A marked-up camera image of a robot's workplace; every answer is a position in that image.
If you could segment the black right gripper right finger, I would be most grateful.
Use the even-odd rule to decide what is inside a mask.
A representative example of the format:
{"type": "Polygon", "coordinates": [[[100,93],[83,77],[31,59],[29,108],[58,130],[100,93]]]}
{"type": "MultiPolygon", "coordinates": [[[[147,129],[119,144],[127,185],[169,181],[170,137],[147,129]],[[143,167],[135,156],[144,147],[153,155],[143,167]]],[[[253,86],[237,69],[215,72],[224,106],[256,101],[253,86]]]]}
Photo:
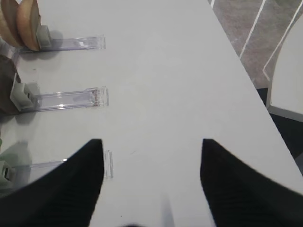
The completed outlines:
{"type": "Polygon", "coordinates": [[[213,139],[202,142],[201,185],[217,227],[301,227],[303,196],[213,139]]]}

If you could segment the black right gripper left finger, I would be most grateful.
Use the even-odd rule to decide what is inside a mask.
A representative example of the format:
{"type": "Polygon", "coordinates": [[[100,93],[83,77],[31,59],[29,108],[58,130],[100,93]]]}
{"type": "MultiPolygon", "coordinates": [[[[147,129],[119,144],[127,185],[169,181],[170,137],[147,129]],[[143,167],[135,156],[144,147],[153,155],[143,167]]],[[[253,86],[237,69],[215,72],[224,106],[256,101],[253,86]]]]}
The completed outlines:
{"type": "Polygon", "coordinates": [[[2,227],[87,227],[104,179],[103,144],[91,139],[57,168],[0,200],[2,227]]]}

